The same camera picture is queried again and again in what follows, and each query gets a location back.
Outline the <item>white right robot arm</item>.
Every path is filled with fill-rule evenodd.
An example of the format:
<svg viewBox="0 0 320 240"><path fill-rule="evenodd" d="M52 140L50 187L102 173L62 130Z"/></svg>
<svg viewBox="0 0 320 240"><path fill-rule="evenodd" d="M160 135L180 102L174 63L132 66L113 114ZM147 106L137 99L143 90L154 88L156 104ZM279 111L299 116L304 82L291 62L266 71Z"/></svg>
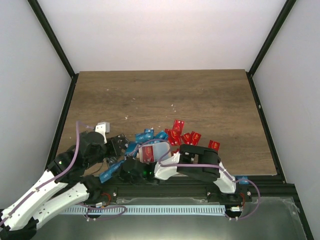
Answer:
<svg viewBox="0 0 320 240"><path fill-rule="evenodd" d="M117 172L117 177L133 185L137 182L157 185L160 181L179 174L215 184L223 198L229 202L240 196L236 178L223 166L218 152L213 148L197 145L182 144L177 152L168 152L149 162L127 156Z"/></svg>

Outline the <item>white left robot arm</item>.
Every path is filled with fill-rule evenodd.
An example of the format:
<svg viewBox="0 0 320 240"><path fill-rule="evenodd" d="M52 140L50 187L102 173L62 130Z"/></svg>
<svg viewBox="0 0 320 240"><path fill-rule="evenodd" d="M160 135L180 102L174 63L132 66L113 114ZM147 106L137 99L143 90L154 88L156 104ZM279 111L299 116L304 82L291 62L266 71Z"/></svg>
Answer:
<svg viewBox="0 0 320 240"><path fill-rule="evenodd" d="M30 240L37 230L65 209L103 196L100 180L85 171L107 157L104 130L77 134L76 144L58 154L39 180L0 212L2 240Z"/></svg>

